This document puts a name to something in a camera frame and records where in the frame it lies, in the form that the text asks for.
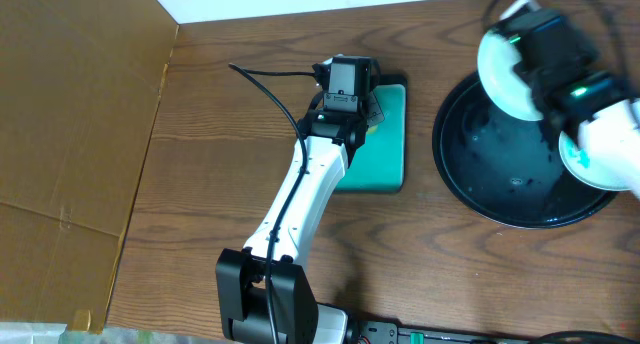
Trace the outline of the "green scrub sponge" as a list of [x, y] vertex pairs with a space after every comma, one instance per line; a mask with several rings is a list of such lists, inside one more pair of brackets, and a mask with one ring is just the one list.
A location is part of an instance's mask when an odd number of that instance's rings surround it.
[[367, 117], [367, 135], [373, 134], [385, 120], [383, 112], [371, 112]]

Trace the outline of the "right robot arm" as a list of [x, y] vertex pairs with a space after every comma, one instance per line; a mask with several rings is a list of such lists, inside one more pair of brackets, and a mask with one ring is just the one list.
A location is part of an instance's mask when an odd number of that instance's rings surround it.
[[516, 0], [481, 39], [481, 84], [518, 120], [539, 122], [566, 170], [601, 190], [639, 192], [639, 98], [593, 67], [597, 50], [569, 18]]

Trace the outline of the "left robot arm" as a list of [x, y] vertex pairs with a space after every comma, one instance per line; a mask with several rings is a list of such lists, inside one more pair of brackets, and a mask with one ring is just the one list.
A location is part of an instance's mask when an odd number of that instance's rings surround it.
[[322, 89], [301, 119], [285, 115], [294, 154], [268, 213], [241, 250], [223, 250], [216, 263], [228, 340], [349, 343], [358, 336], [344, 310], [316, 301], [305, 266], [326, 205], [365, 142], [380, 67], [371, 57], [338, 55], [311, 75]]

